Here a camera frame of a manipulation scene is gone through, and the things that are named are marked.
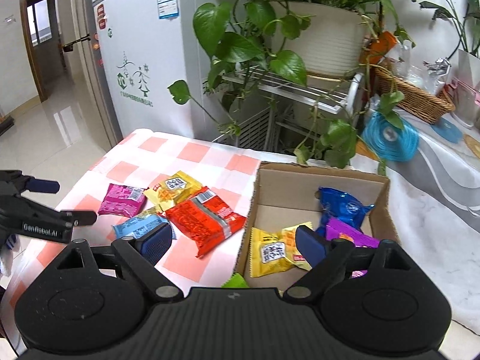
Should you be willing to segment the blue round coaster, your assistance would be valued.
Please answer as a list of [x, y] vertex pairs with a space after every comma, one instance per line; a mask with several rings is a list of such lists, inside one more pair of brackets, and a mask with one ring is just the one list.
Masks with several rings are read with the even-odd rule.
[[433, 131], [450, 143], [458, 144], [463, 138], [462, 131], [452, 122], [443, 117], [441, 117], [435, 124], [432, 124], [431, 127], [433, 128]]

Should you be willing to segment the red orange snack packet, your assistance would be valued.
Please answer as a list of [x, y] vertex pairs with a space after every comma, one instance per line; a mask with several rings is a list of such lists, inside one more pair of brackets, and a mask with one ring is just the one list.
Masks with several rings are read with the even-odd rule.
[[166, 217], [195, 243], [197, 258], [203, 258], [242, 230], [247, 220], [208, 187], [202, 187], [184, 202], [168, 209]]

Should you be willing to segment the grey white table cover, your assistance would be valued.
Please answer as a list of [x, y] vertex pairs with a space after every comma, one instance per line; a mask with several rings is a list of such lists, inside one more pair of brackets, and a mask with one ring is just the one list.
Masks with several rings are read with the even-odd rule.
[[419, 134], [406, 163], [385, 160], [389, 211], [400, 243], [450, 302], [454, 321], [479, 332], [479, 132], [450, 115], [463, 133], [450, 143], [406, 111]]

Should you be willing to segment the white vase with plant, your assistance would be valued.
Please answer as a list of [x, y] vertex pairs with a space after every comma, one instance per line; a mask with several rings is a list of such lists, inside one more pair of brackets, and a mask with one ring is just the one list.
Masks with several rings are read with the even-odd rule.
[[479, 0], [465, 0], [465, 12], [456, 10], [454, 0], [422, 1], [422, 10], [432, 10], [432, 20], [452, 24], [458, 36], [453, 54], [458, 57], [449, 91], [455, 104], [453, 117], [467, 128], [479, 123]]

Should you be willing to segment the yellow waffle snack packet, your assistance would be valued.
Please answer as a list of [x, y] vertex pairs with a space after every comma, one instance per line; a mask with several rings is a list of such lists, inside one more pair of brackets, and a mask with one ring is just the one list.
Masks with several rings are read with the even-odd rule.
[[199, 181], [179, 171], [146, 189], [144, 195], [158, 212], [166, 212], [196, 194], [202, 187]]

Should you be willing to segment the magenta snack packet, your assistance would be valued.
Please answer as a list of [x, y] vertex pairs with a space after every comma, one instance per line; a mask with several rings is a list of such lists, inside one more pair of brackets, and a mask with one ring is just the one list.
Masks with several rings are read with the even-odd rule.
[[146, 204], [144, 191], [142, 188], [109, 184], [97, 213], [132, 218], [138, 215]]

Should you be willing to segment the cardboard box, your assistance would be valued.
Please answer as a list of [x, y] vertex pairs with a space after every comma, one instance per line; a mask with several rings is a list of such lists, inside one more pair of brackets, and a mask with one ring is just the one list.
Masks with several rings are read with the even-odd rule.
[[276, 288], [282, 292], [302, 278], [307, 272], [298, 267], [259, 278], [251, 277], [251, 230], [259, 228], [276, 233], [305, 222], [317, 227], [321, 217], [317, 198], [320, 187], [352, 194], [366, 206], [374, 204], [361, 229], [380, 241], [389, 239], [398, 242], [400, 239], [388, 211], [390, 186], [387, 177], [358, 170], [262, 162], [254, 183], [235, 272], [241, 274], [251, 288]]

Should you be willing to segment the green pothos plant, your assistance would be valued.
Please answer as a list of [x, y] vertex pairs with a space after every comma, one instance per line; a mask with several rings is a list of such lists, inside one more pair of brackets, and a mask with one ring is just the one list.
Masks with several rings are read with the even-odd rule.
[[288, 2], [310, 2], [353, 11], [367, 24], [367, 35], [376, 37], [383, 25], [381, 14], [397, 14], [391, 0], [235, 0], [216, 5], [207, 2], [193, 14], [193, 31], [211, 67], [207, 88], [212, 92], [224, 83], [224, 77], [239, 69], [241, 83], [232, 84], [220, 104], [225, 112], [241, 106], [255, 90], [253, 72], [273, 73], [299, 86], [306, 86], [308, 73], [304, 61], [284, 46], [273, 47], [278, 29], [286, 39], [294, 40], [311, 24], [308, 16], [290, 11]]

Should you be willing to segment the purple snack packet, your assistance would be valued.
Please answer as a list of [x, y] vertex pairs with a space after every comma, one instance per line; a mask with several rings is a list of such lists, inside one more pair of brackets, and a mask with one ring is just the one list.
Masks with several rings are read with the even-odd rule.
[[378, 239], [365, 235], [335, 217], [331, 217], [325, 226], [325, 238], [327, 241], [343, 239], [363, 248], [377, 248], [380, 244]]

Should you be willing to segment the green snack packet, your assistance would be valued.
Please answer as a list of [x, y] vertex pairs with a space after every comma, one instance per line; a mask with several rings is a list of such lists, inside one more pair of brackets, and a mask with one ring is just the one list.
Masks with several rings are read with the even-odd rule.
[[239, 273], [234, 273], [225, 283], [222, 284], [224, 289], [248, 289], [247, 281]]

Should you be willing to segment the wicker basket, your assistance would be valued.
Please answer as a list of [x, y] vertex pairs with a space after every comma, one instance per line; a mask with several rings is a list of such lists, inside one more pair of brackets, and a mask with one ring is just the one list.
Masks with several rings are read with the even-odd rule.
[[394, 76], [385, 67], [375, 66], [374, 71], [379, 94], [397, 89], [404, 96], [399, 107], [430, 125], [436, 124], [442, 116], [456, 110], [451, 96], [444, 88], [439, 95], [433, 95]]

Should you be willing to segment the blue foil snack packet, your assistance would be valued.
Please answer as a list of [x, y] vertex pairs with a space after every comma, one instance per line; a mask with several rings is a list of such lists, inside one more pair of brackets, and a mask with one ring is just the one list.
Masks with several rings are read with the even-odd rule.
[[336, 218], [355, 230], [360, 228], [366, 215], [374, 209], [375, 205], [363, 205], [360, 200], [347, 192], [338, 189], [320, 187], [316, 193], [320, 202], [320, 224], [316, 232], [321, 236], [326, 234], [326, 225]]

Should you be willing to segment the light blue snack packet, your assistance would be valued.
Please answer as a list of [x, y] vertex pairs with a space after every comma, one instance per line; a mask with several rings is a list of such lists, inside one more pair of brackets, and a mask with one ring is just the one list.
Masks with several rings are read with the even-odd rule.
[[161, 224], [169, 224], [168, 220], [159, 214], [154, 207], [147, 209], [125, 222], [113, 225], [113, 231], [117, 238], [133, 236], [136, 239], [154, 230]]

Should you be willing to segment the white metal plant stand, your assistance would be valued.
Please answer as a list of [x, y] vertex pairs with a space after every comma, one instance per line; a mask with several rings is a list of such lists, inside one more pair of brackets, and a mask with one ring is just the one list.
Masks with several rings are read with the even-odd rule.
[[292, 150], [309, 133], [319, 137], [330, 120], [352, 118], [361, 108], [365, 83], [362, 72], [351, 79], [309, 76], [307, 86], [261, 71], [250, 78], [258, 81], [256, 93], [265, 96], [269, 105], [240, 123], [239, 136], [222, 133], [214, 141], [277, 153]]

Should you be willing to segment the white plant pot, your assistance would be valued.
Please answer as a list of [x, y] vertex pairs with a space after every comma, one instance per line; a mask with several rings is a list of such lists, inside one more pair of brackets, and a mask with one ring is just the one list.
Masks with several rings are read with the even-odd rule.
[[284, 46], [304, 61], [308, 73], [349, 77], [358, 69], [367, 24], [356, 12], [310, 2], [288, 2], [291, 12], [308, 16], [311, 24], [294, 40], [278, 29], [273, 47]]

